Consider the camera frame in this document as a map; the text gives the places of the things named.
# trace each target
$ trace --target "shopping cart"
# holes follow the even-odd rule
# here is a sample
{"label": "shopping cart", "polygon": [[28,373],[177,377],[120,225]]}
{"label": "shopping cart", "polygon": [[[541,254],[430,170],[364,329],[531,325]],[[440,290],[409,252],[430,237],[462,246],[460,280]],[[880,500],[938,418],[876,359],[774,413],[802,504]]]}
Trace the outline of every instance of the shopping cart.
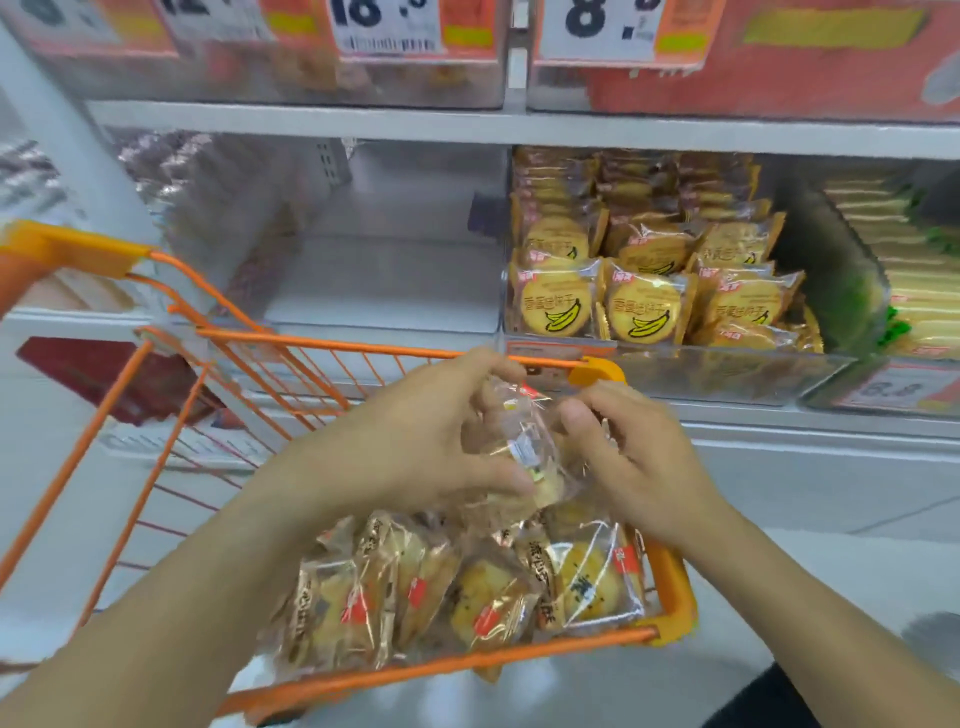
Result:
{"label": "shopping cart", "polygon": [[[132,273],[134,265],[143,260],[178,269],[193,284],[212,296],[222,310],[235,319],[234,324],[238,328],[213,326],[206,316],[186,303],[169,286]],[[142,343],[103,397],[76,446],[0,560],[2,589],[91,444],[108,423],[111,409],[122,400],[132,382],[136,382],[144,362],[157,352],[176,353],[184,357],[197,373],[196,381],[181,403],[173,429],[159,449],[156,462],[130,516],[93,585],[77,628],[83,626],[91,615],[101,611],[105,603],[117,598],[122,593],[123,585],[129,586],[152,566],[128,556],[128,549],[137,533],[161,534],[171,539],[173,547],[192,530],[180,523],[158,522],[148,517],[145,507],[152,496],[163,494],[164,497],[175,498],[183,507],[196,509],[193,518],[195,528],[216,512],[230,494],[242,488],[243,478],[237,476],[238,471],[251,473],[264,457],[277,451],[285,442],[302,432],[323,427],[331,418],[356,406],[376,388],[403,377],[411,368],[458,355],[455,352],[279,335],[250,319],[200,275],[163,252],[92,233],[31,222],[17,222],[8,226],[5,239],[0,244],[0,316],[10,310],[34,281],[60,267],[153,286],[169,297],[170,311],[192,325],[191,337],[204,344],[199,348],[187,346],[184,337],[178,338],[167,330],[153,327],[141,329]],[[585,386],[598,378],[623,378],[620,370],[605,359],[563,361],[515,358],[528,368],[566,371],[573,386]],[[247,426],[246,434],[251,438],[250,442],[256,445],[254,449],[241,448],[227,437],[197,427],[193,414],[198,403],[214,399],[211,393],[216,393],[220,400],[226,400],[231,409],[243,411],[241,420]],[[231,465],[228,468],[208,465],[196,444],[189,444],[187,435],[194,437],[194,443],[198,436],[202,436]],[[220,496],[219,500],[203,500],[158,482],[165,469],[172,468],[213,476],[227,494]],[[688,634],[696,622],[696,603],[683,561],[672,550],[649,539],[643,540],[643,550],[647,573],[652,576],[648,595],[652,603],[659,604],[659,609],[655,616],[642,619],[629,628],[593,637],[556,639],[495,652],[450,657],[411,667],[391,667],[378,672],[321,674],[295,682],[231,692],[221,706],[219,715],[243,712],[248,719],[259,723],[265,718],[291,715],[291,711],[329,700],[335,695],[427,675],[501,666],[615,644],[660,645],[674,642]],[[105,597],[105,587],[113,581],[120,584],[120,591],[111,588],[114,594]]]}

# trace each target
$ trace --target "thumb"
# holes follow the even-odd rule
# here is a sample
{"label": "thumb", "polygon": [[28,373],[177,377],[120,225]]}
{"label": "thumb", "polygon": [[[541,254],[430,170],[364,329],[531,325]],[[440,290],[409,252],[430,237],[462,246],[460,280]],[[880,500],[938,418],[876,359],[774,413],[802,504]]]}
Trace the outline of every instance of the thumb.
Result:
{"label": "thumb", "polygon": [[596,415],[583,402],[561,402],[560,419],[574,448],[587,461],[601,485],[618,490],[628,479],[636,478],[637,470],[634,464],[611,444]]}
{"label": "thumb", "polygon": [[513,458],[504,455],[464,455],[464,485],[476,491],[531,496],[534,479]]}

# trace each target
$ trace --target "black pants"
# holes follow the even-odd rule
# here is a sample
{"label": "black pants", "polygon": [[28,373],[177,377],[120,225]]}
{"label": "black pants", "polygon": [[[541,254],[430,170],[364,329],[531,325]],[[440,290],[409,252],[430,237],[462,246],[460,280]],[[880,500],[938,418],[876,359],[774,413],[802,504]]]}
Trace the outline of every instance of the black pants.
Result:
{"label": "black pants", "polygon": [[736,694],[703,728],[820,728],[776,663]]}

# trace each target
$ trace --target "cart handle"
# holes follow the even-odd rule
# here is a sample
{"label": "cart handle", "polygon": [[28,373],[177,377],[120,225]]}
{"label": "cart handle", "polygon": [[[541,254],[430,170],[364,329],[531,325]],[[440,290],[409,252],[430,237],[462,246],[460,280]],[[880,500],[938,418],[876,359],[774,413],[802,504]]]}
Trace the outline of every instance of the cart handle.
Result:
{"label": "cart handle", "polygon": [[0,238],[0,319],[34,283],[59,268],[121,279],[153,250],[149,245],[58,228],[31,220],[15,220]]}

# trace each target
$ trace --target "forearm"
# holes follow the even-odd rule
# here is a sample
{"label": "forearm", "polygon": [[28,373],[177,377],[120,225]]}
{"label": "forearm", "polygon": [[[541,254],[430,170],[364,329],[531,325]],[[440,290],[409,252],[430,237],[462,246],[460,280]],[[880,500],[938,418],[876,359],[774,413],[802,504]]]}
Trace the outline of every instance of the forearm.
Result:
{"label": "forearm", "polygon": [[262,486],[248,483],[37,667],[0,703],[0,724],[206,726],[319,530],[319,511],[308,521]]}
{"label": "forearm", "polygon": [[932,728],[960,719],[960,687],[739,514],[722,519],[690,560],[770,647],[827,728]]}

